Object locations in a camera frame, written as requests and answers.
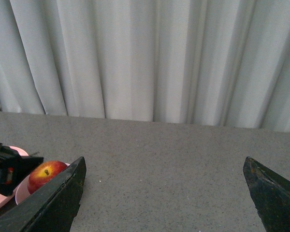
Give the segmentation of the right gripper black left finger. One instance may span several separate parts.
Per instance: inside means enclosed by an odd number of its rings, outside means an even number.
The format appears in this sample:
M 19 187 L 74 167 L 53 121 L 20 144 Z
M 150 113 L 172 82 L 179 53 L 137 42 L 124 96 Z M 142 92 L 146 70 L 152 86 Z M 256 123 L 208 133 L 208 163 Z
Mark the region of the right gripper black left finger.
M 68 232 L 76 217 L 86 176 L 80 157 L 64 171 L 0 216 L 0 232 Z

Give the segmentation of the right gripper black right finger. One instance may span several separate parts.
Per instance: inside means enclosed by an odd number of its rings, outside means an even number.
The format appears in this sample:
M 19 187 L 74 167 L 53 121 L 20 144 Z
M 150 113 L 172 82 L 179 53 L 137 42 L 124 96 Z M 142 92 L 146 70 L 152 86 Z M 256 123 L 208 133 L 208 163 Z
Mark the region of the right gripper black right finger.
M 243 173 L 267 232 L 290 232 L 290 181 L 246 157 Z

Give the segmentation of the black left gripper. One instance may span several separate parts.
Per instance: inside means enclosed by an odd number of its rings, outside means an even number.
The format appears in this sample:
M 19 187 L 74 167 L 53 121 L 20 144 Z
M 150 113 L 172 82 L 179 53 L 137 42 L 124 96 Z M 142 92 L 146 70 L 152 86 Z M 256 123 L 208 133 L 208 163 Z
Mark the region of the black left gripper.
M 0 143 L 0 194 L 12 195 L 14 189 L 44 161 L 43 157 L 21 156 Z

